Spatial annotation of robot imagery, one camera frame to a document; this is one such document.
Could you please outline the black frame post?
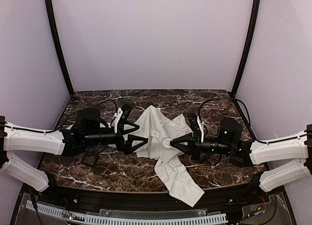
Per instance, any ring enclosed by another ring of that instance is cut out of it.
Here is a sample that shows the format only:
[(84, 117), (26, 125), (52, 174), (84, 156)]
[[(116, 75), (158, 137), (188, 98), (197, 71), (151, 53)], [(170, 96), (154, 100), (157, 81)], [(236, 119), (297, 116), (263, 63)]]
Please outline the black frame post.
[(70, 75), (66, 66), (64, 54), (63, 54), (60, 39), (59, 39), (59, 33), (58, 33), (56, 18), (54, 14), (53, 3), (52, 3), (52, 0), (44, 0), (44, 1), (45, 1), (47, 17), (49, 21), (50, 31), (51, 31), (55, 51), (57, 54), (58, 62), (60, 65), (60, 69), (61, 69), (64, 81), (66, 84), (67, 91), (69, 95), (72, 96), (74, 94), (74, 89), (73, 89), (72, 82), (70, 80)]
[(254, 30), (256, 27), (257, 16), (258, 16), (258, 11), (259, 11), (259, 6), (260, 6), (260, 0), (253, 0), (248, 30), (247, 30), (247, 34), (246, 34), (246, 39), (245, 39), (241, 59), (239, 62), (239, 66), (237, 69), (236, 77), (234, 80), (234, 84), (233, 84), (232, 90), (231, 90), (231, 93), (234, 97), (236, 96), (236, 94), (238, 92), (239, 85), (240, 85), (240, 82), (242, 80), (244, 69), (245, 69), (245, 66), (247, 63), (249, 51), (250, 51), (250, 48), (252, 45)]

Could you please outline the black left frame post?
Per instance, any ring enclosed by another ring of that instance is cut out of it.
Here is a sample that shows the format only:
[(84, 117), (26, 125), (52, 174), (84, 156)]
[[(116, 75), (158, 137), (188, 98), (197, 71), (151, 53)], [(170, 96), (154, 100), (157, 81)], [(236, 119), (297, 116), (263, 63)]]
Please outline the black left frame post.
[(60, 69), (61, 69), (64, 81), (66, 84), (67, 91), (69, 95), (72, 96), (74, 94), (74, 89), (73, 89), (72, 82), (70, 80), (70, 75), (66, 66), (64, 54), (63, 54), (60, 39), (59, 39), (59, 33), (58, 33), (56, 18), (54, 14), (53, 3), (52, 3), (52, 0), (44, 0), (44, 1), (45, 1), (47, 17), (49, 21), (50, 31), (51, 31), (55, 51), (57, 54), (58, 62), (60, 65)]

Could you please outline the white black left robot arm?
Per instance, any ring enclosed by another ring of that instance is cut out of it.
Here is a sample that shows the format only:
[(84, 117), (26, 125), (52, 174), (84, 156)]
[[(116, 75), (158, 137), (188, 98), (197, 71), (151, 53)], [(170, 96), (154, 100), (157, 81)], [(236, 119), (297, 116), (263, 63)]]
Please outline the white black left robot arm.
[(125, 118), (115, 117), (110, 126), (100, 116), (78, 115), (70, 129), (55, 131), (27, 129), (13, 126), (0, 118), (0, 170), (43, 192), (50, 185), (50, 177), (14, 154), (16, 150), (50, 153), (61, 156), (76, 156), (88, 147), (115, 145), (125, 155), (133, 153), (148, 143), (148, 138), (133, 135), (139, 125)]

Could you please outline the black front table rail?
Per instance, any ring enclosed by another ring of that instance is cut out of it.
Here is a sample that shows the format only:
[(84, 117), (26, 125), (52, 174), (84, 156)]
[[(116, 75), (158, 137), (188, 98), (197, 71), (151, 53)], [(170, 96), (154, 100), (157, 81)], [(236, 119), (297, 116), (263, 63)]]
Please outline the black front table rail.
[(268, 202), (267, 193), (247, 184), (207, 189), (193, 206), (171, 197), (167, 192), (104, 192), (59, 187), (43, 193), (40, 198), (56, 205), (68, 205), (79, 212), (98, 212), (101, 209), (127, 211), (173, 211), (206, 209), (208, 211), (236, 211), (243, 206)]

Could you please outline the white button shirt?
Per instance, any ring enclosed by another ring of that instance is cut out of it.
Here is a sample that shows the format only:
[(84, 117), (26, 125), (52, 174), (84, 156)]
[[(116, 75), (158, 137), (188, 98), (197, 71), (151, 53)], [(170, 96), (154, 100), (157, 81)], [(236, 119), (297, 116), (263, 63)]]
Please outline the white button shirt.
[(148, 143), (136, 150), (137, 157), (157, 160), (154, 171), (169, 191), (169, 195), (194, 207), (204, 191), (193, 181), (185, 166), (179, 160), (183, 152), (164, 148), (161, 141), (191, 133), (183, 114), (170, 120), (160, 108), (150, 105), (138, 118), (140, 126), (135, 135), (148, 138)]

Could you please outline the black right frame post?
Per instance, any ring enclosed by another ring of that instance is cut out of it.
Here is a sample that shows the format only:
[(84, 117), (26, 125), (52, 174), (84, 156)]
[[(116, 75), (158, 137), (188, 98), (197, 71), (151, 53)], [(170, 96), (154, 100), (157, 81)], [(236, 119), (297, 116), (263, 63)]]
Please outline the black right frame post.
[(245, 66), (247, 63), (249, 51), (250, 51), (250, 48), (252, 45), (254, 30), (256, 27), (257, 16), (258, 16), (258, 11), (259, 11), (259, 6), (260, 6), (260, 0), (253, 0), (248, 30), (247, 30), (247, 34), (246, 34), (246, 39), (245, 39), (241, 59), (239, 62), (239, 66), (237, 69), (236, 77), (234, 80), (234, 84), (233, 84), (232, 90), (231, 90), (231, 93), (234, 97), (236, 96), (236, 94), (238, 92), (239, 85), (240, 85), (240, 82), (242, 80), (244, 69), (245, 69)]

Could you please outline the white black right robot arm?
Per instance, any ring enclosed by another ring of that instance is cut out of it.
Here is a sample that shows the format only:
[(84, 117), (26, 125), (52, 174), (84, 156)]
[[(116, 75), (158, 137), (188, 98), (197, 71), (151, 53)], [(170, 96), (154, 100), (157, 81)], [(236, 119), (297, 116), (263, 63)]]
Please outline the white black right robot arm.
[(269, 192), (279, 186), (312, 174), (312, 126), (304, 131), (284, 138), (266, 141), (241, 140), (242, 125), (223, 123), (218, 135), (204, 137), (198, 125), (193, 131), (170, 141), (170, 146), (180, 150), (193, 160), (201, 154), (227, 155), (232, 164), (249, 167), (265, 162), (286, 160), (289, 162), (257, 177), (259, 188)]

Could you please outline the black square box near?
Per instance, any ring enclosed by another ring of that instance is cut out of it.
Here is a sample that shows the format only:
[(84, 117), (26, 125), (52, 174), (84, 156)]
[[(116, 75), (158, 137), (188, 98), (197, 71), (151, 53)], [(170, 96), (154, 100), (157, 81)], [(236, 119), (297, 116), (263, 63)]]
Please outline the black square box near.
[(98, 158), (99, 158), (99, 153), (88, 151), (84, 154), (80, 163), (86, 166), (94, 167), (98, 161)]

